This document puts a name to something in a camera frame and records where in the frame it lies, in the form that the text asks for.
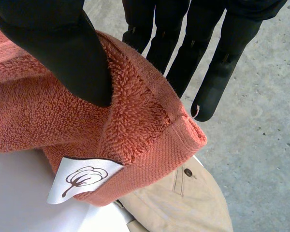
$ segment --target orange towel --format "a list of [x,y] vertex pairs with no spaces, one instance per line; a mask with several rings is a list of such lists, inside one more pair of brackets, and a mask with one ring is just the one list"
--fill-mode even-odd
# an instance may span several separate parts
[[204,146],[206,137],[145,58],[98,34],[113,77],[110,108],[72,95],[0,32],[0,152],[41,148],[55,173],[63,156],[123,164],[95,192],[76,195],[102,206],[166,176]]

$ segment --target white surface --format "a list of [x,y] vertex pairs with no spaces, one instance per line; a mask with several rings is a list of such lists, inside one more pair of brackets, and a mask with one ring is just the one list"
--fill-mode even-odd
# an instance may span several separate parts
[[40,151],[0,154],[0,232],[129,232],[131,217],[114,204],[47,204],[53,180]]

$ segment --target cotton flower logo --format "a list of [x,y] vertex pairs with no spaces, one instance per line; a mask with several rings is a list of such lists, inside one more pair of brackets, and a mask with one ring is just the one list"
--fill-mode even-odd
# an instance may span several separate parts
[[103,180],[107,176],[107,171],[101,168],[94,168],[90,166],[81,168],[67,176],[66,182],[70,183],[71,186],[65,190],[65,192],[62,194],[62,197],[65,197],[67,192],[73,187],[92,185]]

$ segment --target black mannequin hand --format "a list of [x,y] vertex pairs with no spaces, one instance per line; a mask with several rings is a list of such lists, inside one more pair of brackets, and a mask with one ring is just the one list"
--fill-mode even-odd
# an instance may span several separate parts
[[71,93],[107,107],[112,85],[106,54],[83,4],[84,0],[0,0],[0,30]]
[[[122,1],[129,24],[123,41],[140,53],[150,40],[155,9],[157,33],[151,42],[147,59],[163,74],[177,44],[189,1]],[[227,9],[219,44],[192,103],[191,114],[194,119],[207,121],[213,116],[246,45],[256,36],[262,21],[275,17],[286,1],[191,0],[186,36],[166,76],[178,97],[184,94],[207,50],[217,22]]]

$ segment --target black gloved hand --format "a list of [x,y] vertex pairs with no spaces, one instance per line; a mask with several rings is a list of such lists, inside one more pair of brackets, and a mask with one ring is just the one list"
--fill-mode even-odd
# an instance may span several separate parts
[[0,30],[70,92],[106,107],[111,103],[111,76],[83,4],[84,0],[0,0]]

